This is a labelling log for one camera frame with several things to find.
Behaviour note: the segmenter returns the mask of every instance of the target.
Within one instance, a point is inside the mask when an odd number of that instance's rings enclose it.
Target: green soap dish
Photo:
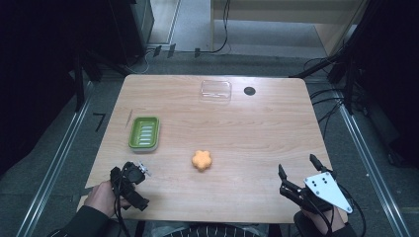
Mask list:
[[[132,123],[129,147],[132,151],[153,151],[157,148],[159,120],[156,117],[136,118]]]

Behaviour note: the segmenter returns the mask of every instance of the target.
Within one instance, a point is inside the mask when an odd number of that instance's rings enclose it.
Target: orange flower-shaped object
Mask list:
[[[192,158],[192,164],[197,167],[200,171],[208,168],[211,164],[210,152],[198,150],[195,152],[195,156]]]

